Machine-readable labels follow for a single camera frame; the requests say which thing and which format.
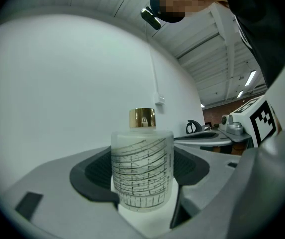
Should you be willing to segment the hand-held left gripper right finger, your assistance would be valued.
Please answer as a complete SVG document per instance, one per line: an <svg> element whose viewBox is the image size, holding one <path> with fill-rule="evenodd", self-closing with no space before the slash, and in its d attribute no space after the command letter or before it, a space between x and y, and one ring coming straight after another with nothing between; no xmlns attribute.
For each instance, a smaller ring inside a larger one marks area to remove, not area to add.
<svg viewBox="0 0 285 239"><path fill-rule="evenodd" d="M285 131L241 156L175 146L172 239L285 238Z"/></svg>

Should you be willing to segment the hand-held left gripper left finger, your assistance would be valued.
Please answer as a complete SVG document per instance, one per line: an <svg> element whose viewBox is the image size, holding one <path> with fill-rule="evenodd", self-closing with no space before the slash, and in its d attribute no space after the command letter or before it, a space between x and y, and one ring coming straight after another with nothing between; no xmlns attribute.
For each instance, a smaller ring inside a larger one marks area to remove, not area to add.
<svg viewBox="0 0 285 239"><path fill-rule="evenodd" d="M34 239L141 239L118 213L110 157L103 147L46 162L3 198Z"/></svg>

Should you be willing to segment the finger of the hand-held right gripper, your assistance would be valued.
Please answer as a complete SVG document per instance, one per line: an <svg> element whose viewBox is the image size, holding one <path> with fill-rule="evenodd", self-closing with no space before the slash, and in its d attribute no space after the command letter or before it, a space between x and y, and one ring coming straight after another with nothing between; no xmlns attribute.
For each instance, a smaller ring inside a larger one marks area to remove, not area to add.
<svg viewBox="0 0 285 239"><path fill-rule="evenodd" d="M227 146L232 141L220 131L202 131L174 139L176 144L196 146Z"/></svg>

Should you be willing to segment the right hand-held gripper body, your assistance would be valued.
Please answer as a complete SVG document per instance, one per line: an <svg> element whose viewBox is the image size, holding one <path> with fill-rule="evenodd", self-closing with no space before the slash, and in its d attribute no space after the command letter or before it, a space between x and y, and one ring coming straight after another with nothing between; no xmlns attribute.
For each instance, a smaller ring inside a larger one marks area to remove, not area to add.
<svg viewBox="0 0 285 239"><path fill-rule="evenodd" d="M265 95L255 97L229 114L222 115L220 131L233 142L252 140L254 148L277 134L275 115Z"/></svg>

